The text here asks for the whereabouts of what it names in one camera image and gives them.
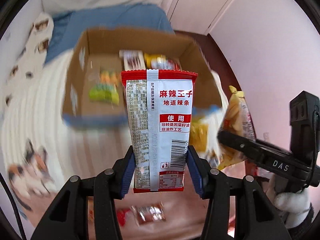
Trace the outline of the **white gloved hand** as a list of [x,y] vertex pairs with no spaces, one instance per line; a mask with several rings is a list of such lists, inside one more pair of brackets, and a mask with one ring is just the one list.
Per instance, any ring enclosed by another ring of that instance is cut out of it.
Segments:
[[266,195],[275,208],[286,215],[284,220],[286,228],[292,229],[300,226],[309,214],[313,218],[313,207],[308,189],[303,189],[297,193],[276,193],[276,187],[282,189],[284,182],[284,178],[274,174],[269,182]]

